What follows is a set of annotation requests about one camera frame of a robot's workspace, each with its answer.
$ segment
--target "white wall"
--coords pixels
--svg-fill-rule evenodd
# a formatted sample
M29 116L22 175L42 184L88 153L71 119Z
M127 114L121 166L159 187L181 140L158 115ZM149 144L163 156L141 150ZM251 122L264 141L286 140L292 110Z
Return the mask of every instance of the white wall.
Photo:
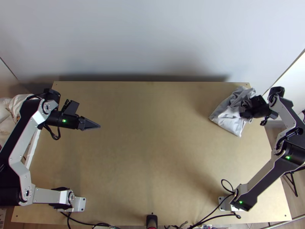
M272 87L285 88L284 98L293 102L294 111L299 114L305 109L305 53L279 78ZM267 101L269 90L264 94Z
M0 56L20 80L213 76L261 94L304 49L304 8L304 0L2 0Z
M16 77L0 59L0 98L27 94L28 91L18 82Z

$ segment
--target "wooden table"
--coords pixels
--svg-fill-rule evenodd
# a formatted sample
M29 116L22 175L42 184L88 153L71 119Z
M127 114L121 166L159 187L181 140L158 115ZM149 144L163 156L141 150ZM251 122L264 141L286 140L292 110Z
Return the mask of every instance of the wooden table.
M271 148L260 120L247 124L242 137L218 127L208 116L238 86L224 82L54 82L61 104L80 103L77 113L100 129L61 129L54 141L43 130L31 164L32 182L41 188L70 187L87 198L72 216L84 222L144 225L147 214L160 225L195 223L233 187L248 182L270 159ZM214 215L225 214L217 211ZM280 180L258 198L241 219L217 224L290 220ZM66 224L52 207L16 207L14 222Z

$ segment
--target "white fabric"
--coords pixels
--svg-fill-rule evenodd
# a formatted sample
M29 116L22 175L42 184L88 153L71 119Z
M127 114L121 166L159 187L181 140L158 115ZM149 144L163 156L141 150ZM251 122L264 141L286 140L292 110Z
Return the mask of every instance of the white fabric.
M241 137L245 124L250 123L252 119L242 118L239 113L250 104L250 98L254 96L256 96L254 88L239 86L217 106L209 119L232 134Z
M3 146L17 121L20 118L20 108L28 96L16 95L14 98L0 98L0 146Z

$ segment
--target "black cable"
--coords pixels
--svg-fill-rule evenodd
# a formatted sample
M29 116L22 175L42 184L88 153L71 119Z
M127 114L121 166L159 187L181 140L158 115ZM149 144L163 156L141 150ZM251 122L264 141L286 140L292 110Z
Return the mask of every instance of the black cable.
M229 190L229 189L227 189L224 185L223 185L223 182L227 182L230 186L231 186L231 191ZM222 187L225 189L225 190L227 190L228 192L230 192L230 193L232 193L232 194L234 194L234 189L233 189L233 186L231 185L231 183L229 182L229 181L227 181L226 179L222 179L221 180L221 184L222 184Z
M70 224L69 224L70 216L71 216L71 212L68 213L68 217L67 217L67 225L68 225L69 229L71 229Z
M227 189L227 188L224 186L224 184L223 184L224 181L226 181L226 182L231 186L231 189L232 189L232 190L229 190L229 189ZM190 226L188 229L193 229L194 227L197 227L197 226L199 226L199 225L202 225L203 223L205 223L205 222L207 222L207 221L209 221L209 220L211 220L211 219L218 218L218 217L236 216L238 219L241 218L240 215L238 215L238 214L236 214L235 212L233 212L233 214L218 215L218 216L214 216L214 217L211 217L211 218L205 220L205 219L208 218L210 215L212 215L212 214L219 208L219 206L220 206L227 198L229 198L230 196L233 196L233 195L234 195L233 186L232 186L232 184L231 184L228 180L222 179L222 180L221 180L221 184L222 184L222 187L223 187L226 191L230 192L231 194L228 195L227 197L225 197L225 198L220 202L220 204L219 204L210 214L208 214L206 217L204 217L203 219L201 219L198 223L196 223L196 224Z
M81 221L78 221L78 220L72 218L72 217L71 217L71 214L70 214L70 216L69 216L69 215L66 215L66 214L63 213L63 212L60 212L60 213L63 214L63 215L64 215L65 217L67 217L67 218L69 217L69 220L72 220L72 221L74 221L74 222L76 222L76 223L79 223L79 224L82 224L82 225L94 226L93 228L95 228L96 226L104 226L104 227L113 227L113 228L116 228L116 229L120 229L119 227L112 226L112 225L110 225L110 224L108 224L108 223L97 223L97 224L84 223L84 222L81 222Z
M203 224L203 223L205 223L205 222L207 222L207 221L210 221L210 220L212 220L212 219L219 218L219 217L224 217L224 216L236 216L236 218L238 218L238 219L241 218L240 215L238 215L238 214L236 214L235 212L233 212L233 214L225 214L225 215L218 215L218 216L211 217L211 218L209 218L209 219L207 219L207 220L201 222L201 224Z
M219 206L220 206L227 198L229 198L230 196L233 196L233 194L230 194L230 195L228 195L227 197L225 197L225 198L220 202L220 204L219 204L210 214L208 214L206 217L202 218L198 223L196 223L196 224L190 226L189 229L192 229L192 228L194 228L194 227L197 227L197 226L203 224L203 221L204 221L206 218L208 218L210 215L212 215L212 214L219 208Z
M44 127L47 131L49 131L50 135L52 136L52 138L53 138L54 140L60 139L61 134L60 134L59 126L57 127L57 132L58 132L57 135L53 133L53 131L51 130L51 128L50 128L47 124L43 124L43 127Z
M302 110L302 113L304 115L304 118L303 118L303 122L305 121L305 110Z

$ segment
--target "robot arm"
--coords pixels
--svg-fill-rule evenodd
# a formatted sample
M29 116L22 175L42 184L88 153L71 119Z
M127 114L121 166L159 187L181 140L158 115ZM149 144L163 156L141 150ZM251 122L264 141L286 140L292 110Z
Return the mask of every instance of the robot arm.
M262 97L254 97L254 100L260 101L257 106L241 113L241 116L255 118L264 116L265 120L269 117L275 119L279 115L286 129L278 134L267 164L248 183L240 184L234 190L234 195L222 203L220 210L249 211L256 204L257 197L275 180L304 165L305 124L293 111L293 103L283 96L284 88L274 87L270 90L267 106L265 101L262 102Z
M21 118L0 151L0 206L48 203L58 211L83 211L86 198L76 197L71 189L48 190L32 184L30 171L21 159L37 129L52 125L86 130L100 125L75 114L78 103L74 101L67 101L58 111L60 94L54 90L45 89L35 97L22 104Z

